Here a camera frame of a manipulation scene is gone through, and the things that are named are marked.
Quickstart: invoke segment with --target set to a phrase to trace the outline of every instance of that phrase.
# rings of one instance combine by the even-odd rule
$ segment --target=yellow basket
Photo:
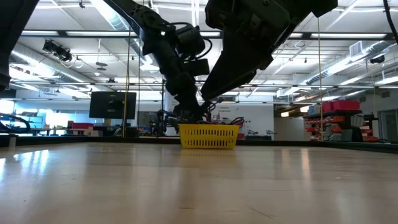
[[[180,124],[181,144],[191,149],[233,149],[238,125]]]

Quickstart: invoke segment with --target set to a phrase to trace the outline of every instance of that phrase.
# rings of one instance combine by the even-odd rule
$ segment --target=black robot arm
[[[5,12],[19,18],[11,20],[6,35],[0,34],[0,40],[6,43],[0,44],[0,91],[8,86],[7,58],[11,48],[37,2],[0,3],[0,9],[5,8]],[[265,70],[272,62],[273,51],[311,12],[319,17],[337,6],[337,0],[209,0],[205,9],[206,23],[223,30],[223,51],[210,73],[207,60],[197,59],[205,49],[198,27],[179,23],[184,27],[177,29],[176,24],[131,0],[104,2],[125,18],[140,37],[144,43],[143,54],[154,56],[167,81],[166,89],[180,103],[174,114],[194,121],[202,120],[204,112],[211,106],[211,99],[250,82],[257,69]],[[207,74],[209,76],[200,90],[205,103],[199,106],[194,77]]]
[[[178,115],[201,119],[203,113],[196,99],[195,79],[189,72],[190,63],[186,58],[194,58],[205,49],[205,42],[198,28],[185,24],[181,29],[163,20],[158,13],[148,7],[127,0],[104,0],[130,24],[132,30],[143,41],[144,55],[152,54],[166,79],[166,89],[180,103]],[[202,60],[201,75],[209,72],[208,62]]]

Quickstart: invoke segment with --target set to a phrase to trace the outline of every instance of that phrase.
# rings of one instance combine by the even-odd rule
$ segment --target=door
[[[398,142],[397,110],[380,112],[381,138]]]

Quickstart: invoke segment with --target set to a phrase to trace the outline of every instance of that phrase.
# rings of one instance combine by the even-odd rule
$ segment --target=black monitor
[[[96,91],[91,94],[90,118],[123,119],[125,93]],[[127,94],[126,119],[136,117],[137,93]]]

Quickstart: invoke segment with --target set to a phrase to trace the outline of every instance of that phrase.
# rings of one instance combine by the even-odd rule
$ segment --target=wooden table
[[[0,223],[395,224],[398,155],[74,143],[0,152]]]

